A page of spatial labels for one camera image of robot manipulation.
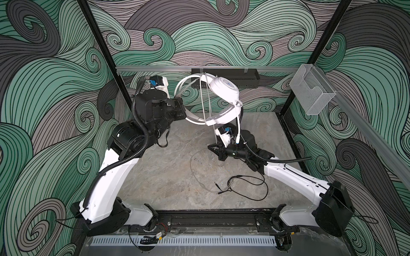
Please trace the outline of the white headphones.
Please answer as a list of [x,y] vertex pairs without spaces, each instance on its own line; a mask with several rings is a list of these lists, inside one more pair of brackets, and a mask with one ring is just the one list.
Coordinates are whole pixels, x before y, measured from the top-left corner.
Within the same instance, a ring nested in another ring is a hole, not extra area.
[[200,84],[204,84],[207,90],[211,91],[213,94],[226,102],[227,107],[225,107],[218,114],[205,119],[200,118],[199,116],[186,109],[185,113],[187,121],[196,125],[206,125],[209,127],[213,125],[224,125],[234,120],[238,122],[241,121],[241,111],[243,108],[243,103],[239,99],[239,89],[233,82],[224,77],[217,77],[209,73],[193,74],[183,78],[178,82],[174,90],[175,98],[181,97],[181,95],[188,89],[188,87],[193,84],[193,82],[191,82],[183,87],[183,84],[190,79],[194,79],[195,81],[200,82]]

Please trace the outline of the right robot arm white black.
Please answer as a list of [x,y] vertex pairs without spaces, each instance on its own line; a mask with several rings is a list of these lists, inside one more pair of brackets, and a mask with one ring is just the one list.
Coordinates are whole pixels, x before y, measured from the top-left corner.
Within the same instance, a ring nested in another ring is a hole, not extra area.
[[240,131],[231,123],[215,129],[217,142],[208,146],[220,161],[228,157],[242,160],[254,172],[274,178],[296,190],[310,201],[307,207],[283,206],[278,218],[286,226],[319,227],[326,233],[341,237],[354,214],[347,191],[339,181],[328,182],[310,176],[292,166],[290,160],[280,160],[274,154],[257,147],[248,130]]

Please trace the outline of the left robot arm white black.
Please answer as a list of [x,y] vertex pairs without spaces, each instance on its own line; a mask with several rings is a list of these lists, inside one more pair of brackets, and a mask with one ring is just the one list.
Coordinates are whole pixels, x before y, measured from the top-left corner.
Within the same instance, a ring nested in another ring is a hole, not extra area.
[[158,214],[149,204],[132,206],[118,193],[146,149],[169,134],[172,122],[186,118],[182,99],[170,98],[168,85],[167,78],[158,75],[137,80],[132,118],[114,128],[85,198],[71,207],[75,218],[82,220],[80,230],[87,237],[110,234],[125,225],[155,228]]

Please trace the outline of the black frame post left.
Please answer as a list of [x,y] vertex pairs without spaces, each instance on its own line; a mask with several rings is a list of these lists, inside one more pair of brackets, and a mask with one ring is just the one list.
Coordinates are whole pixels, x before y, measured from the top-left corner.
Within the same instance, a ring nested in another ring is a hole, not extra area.
[[97,45],[99,46],[99,48],[102,51],[102,55],[108,65],[108,68],[111,72],[111,74],[113,75],[114,81],[119,89],[119,91],[121,92],[129,110],[131,111],[131,107],[132,107],[132,101],[131,101],[131,97],[129,96],[127,87],[124,83],[124,80],[122,79],[122,77],[117,73],[116,71],[116,65],[115,62],[112,58],[112,55],[109,52],[108,46],[106,45],[103,35],[98,27],[97,21],[92,13],[92,10],[90,8],[90,5],[88,3],[88,1],[86,0],[77,0],[77,3],[86,19],[86,22],[88,23],[88,26],[97,42]]

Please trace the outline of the black frame post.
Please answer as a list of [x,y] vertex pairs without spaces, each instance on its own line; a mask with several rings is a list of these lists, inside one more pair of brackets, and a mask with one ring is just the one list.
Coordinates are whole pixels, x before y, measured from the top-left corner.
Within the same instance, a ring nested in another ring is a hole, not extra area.
[[90,5],[88,3],[88,1],[86,0],[77,0],[77,3],[86,19],[86,22],[88,23],[88,26],[97,42],[97,45],[99,46],[99,48],[102,51],[102,55],[108,65],[108,68],[111,72],[111,74],[113,75],[114,81],[119,89],[119,91],[121,92],[129,110],[131,111],[131,107],[132,107],[132,101],[131,101],[131,97],[129,96],[127,87],[124,83],[124,80],[122,79],[122,77],[117,73],[116,71],[116,65],[115,62],[112,58],[112,55],[109,52],[108,46],[106,45],[103,35],[98,27],[97,21],[92,13],[92,10],[90,8]]
[[[352,0],[341,0],[339,5],[337,6],[332,18],[328,22],[328,25],[325,27],[324,33],[321,36],[317,46],[315,47],[313,53],[311,54],[310,58],[308,59],[308,64],[315,64],[319,59],[322,51],[325,49],[326,45],[328,44],[329,40],[331,39],[332,35],[334,34],[337,26],[339,25],[343,15],[347,11],[349,5],[351,4]],[[292,91],[287,98],[283,108],[281,109],[280,113],[277,115],[279,118],[283,118],[287,111],[289,110],[292,102],[295,99],[295,94]]]

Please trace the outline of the aluminium wall rail back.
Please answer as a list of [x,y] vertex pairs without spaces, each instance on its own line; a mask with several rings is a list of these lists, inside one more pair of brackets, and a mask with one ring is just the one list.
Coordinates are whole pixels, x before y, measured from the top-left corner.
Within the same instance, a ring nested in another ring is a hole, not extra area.
[[164,66],[164,65],[120,65],[116,66],[118,72],[140,72],[140,71],[153,71],[153,72],[188,72],[192,69],[241,69],[243,71],[249,69],[257,69],[262,73],[293,73],[299,69],[299,66]]

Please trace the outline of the aluminium wall rail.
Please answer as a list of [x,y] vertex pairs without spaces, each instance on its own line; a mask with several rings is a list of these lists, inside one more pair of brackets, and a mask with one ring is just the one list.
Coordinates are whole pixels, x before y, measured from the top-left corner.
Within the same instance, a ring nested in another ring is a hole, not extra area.
[[367,100],[367,97],[360,91],[353,79],[340,71],[331,71],[323,74],[325,81],[336,94],[334,100],[344,110],[348,118],[358,128],[366,141],[375,149],[382,158],[383,163],[398,177],[398,179],[409,189],[410,187],[410,166],[409,159],[403,159],[395,147],[390,145],[378,130],[373,127],[372,122],[380,117],[375,116]]
[[120,65],[116,66],[118,72],[140,72],[140,71],[153,71],[153,72],[188,72],[192,69],[241,69],[243,71],[249,69],[257,69],[262,73],[293,73],[299,69],[299,66],[164,66],[164,65]]

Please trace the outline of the black perforated wall tray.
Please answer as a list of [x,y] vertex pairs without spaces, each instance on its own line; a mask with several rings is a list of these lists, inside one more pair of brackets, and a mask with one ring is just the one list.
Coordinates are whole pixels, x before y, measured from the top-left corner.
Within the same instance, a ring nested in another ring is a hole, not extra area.
[[232,68],[192,68],[191,73],[199,74],[203,71],[216,77],[223,77],[233,82],[239,89],[258,88],[261,80],[257,69],[232,69]]

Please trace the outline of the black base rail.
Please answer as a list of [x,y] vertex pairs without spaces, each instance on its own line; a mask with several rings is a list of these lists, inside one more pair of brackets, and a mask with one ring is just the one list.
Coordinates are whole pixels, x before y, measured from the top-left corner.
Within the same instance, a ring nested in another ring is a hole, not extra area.
[[278,208],[269,209],[227,209],[227,210],[160,210],[153,211],[153,217],[146,225],[131,220],[131,211],[121,210],[95,224],[88,225],[88,236],[106,235],[122,227],[132,232],[151,234],[160,231],[171,232],[177,228],[256,228],[259,233],[270,235],[300,232],[301,226],[287,225],[279,218]]

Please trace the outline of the black frame post right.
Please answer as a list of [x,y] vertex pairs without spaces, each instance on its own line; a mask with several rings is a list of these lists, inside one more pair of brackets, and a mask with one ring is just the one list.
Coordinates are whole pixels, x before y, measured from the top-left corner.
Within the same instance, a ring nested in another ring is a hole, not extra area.
[[[319,59],[322,51],[325,49],[326,45],[328,44],[329,40],[331,39],[332,35],[334,34],[337,26],[339,25],[343,15],[347,11],[349,5],[351,4],[352,0],[341,0],[339,5],[337,6],[332,18],[328,22],[328,25],[325,27],[324,33],[321,36],[317,46],[315,47],[313,53],[311,54],[310,58],[308,59],[308,64],[315,64]],[[295,94],[292,91],[287,98],[283,108],[281,109],[280,113],[277,115],[279,118],[283,118],[287,111],[289,110],[292,102],[295,99]]]

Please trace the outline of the clear plastic wall bin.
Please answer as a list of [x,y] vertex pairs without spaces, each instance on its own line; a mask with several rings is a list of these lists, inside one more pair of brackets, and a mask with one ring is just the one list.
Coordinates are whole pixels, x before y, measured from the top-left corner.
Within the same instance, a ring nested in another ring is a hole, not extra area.
[[313,64],[303,64],[290,82],[290,88],[307,115],[319,115],[336,96],[325,72]]

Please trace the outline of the aluminium wall rail right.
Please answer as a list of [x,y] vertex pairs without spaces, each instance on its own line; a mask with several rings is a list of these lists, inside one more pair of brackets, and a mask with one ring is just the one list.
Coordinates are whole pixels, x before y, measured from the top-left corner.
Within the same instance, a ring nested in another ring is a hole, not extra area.
[[367,97],[360,91],[353,79],[340,71],[331,71],[323,74],[325,81],[336,94],[334,100],[344,110],[348,118],[358,128],[366,141],[375,149],[382,158],[383,163],[398,177],[398,179],[409,189],[410,187],[410,166],[409,159],[403,159],[395,147],[390,145],[378,130],[373,127],[372,122],[380,117],[375,116],[367,100]]

